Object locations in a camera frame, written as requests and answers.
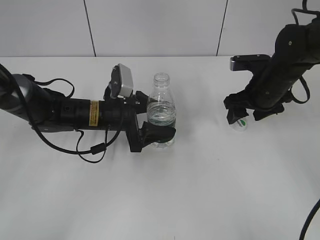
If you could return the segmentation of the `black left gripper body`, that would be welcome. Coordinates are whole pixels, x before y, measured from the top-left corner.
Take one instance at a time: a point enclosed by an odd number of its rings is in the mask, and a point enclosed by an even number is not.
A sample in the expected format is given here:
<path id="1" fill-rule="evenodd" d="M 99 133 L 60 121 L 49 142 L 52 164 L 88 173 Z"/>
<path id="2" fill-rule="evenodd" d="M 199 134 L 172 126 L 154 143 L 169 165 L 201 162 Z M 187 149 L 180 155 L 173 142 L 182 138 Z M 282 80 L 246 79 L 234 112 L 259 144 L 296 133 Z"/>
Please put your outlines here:
<path id="1" fill-rule="evenodd" d="M 124 131 L 132 153 L 142 151 L 141 134 L 135 110 L 135 94 L 130 97 L 110 97 L 110 89 L 104 91 L 102 102 L 102 122 L 108 130 Z"/>

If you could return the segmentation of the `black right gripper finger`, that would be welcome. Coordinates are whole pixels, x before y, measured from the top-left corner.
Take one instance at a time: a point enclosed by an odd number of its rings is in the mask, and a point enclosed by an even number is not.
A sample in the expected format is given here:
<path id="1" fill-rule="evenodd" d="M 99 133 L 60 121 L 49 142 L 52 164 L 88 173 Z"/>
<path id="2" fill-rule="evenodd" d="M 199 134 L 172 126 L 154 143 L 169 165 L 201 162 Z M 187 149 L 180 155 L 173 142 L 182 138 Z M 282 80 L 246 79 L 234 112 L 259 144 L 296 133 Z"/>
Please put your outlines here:
<path id="1" fill-rule="evenodd" d="M 272 115 L 277 115 L 282 113 L 285 110 L 283 104 L 278 104 L 275 107 L 268 110 L 254 110 L 253 117 L 255 121 L 260 121 Z"/>
<path id="2" fill-rule="evenodd" d="M 226 119 L 229 125 L 234 124 L 236 121 L 249 116 L 247 109 L 243 107 L 232 107 L 228 109 Z"/>

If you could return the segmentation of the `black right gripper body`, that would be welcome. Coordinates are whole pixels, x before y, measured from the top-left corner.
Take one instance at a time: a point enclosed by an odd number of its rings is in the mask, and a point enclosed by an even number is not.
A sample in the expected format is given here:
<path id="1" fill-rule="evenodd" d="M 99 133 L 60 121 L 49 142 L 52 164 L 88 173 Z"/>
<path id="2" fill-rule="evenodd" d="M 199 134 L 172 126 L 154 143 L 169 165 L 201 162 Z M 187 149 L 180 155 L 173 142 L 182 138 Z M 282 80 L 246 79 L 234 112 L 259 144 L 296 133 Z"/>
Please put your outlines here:
<path id="1" fill-rule="evenodd" d="M 250 110 L 270 110 L 276 105 L 291 102 L 290 88 L 295 77 L 288 74 L 254 75 L 244 90 L 226 96 L 223 103 L 228 110 L 233 107 Z"/>

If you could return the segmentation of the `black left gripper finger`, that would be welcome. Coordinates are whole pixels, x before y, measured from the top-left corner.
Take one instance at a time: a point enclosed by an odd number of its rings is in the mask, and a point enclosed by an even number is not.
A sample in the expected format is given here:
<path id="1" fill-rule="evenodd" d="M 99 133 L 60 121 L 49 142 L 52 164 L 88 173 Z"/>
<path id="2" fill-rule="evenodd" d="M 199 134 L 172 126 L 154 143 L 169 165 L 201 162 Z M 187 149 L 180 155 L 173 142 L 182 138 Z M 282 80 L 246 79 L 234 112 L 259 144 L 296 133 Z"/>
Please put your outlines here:
<path id="1" fill-rule="evenodd" d="M 134 108 L 137 114 L 144 114 L 147 112 L 149 96 L 142 91 L 135 92 Z"/>
<path id="2" fill-rule="evenodd" d="M 152 143 L 166 143 L 171 141 L 176 129 L 172 126 L 159 126 L 144 121 L 140 130 L 140 143 L 144 148 Z"/>

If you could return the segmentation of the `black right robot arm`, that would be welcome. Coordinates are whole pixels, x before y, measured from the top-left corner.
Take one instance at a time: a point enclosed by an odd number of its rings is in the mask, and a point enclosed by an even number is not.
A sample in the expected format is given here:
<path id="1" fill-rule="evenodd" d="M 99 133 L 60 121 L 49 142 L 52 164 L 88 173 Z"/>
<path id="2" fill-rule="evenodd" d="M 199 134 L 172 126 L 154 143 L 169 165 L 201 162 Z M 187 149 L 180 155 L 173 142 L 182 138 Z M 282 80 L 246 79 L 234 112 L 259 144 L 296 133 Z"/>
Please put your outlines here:
<path id="1" fill-rule="evenodd" d="M 320 18 L 307 25 L 288 24 L 278 34 L 272 56 L 266 54 L 235 55 L 230 58 L 231 71 L 250 71 L 252 78 L 244 90 L 228 95 L 223 103 L 230 125 L 247 117 L 253 110 L 256 121 L 282 113 L 284 103 L 302 104 L 292 94 L 300 81 L 310 95 L 303 75 L 320 63 Z"/>

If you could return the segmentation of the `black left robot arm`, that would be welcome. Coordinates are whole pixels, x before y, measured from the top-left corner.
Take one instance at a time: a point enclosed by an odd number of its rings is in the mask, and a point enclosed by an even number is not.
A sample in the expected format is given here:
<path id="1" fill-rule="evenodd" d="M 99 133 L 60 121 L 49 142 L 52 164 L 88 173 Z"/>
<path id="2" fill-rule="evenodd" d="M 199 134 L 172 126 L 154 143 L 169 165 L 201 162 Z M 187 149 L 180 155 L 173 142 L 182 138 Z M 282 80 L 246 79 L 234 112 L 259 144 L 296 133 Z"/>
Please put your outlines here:
<path id="1" fill-rule="evenodd" d="M 29 74 L 12 74 L 0 68 L 0 108 L 27 121 L 37 135 L 83 130 L 125 132 L 131 152 L 139 153 L 154 142 L 167 142 L 176 133 L 173 126 L 149 122 L 138 124 L 147 112 L 148 96 L 133 90 L 131 70 L 117 64 L 111 72 L 103 100 L 73 98 L 49 89 L 48 82 Z"/>

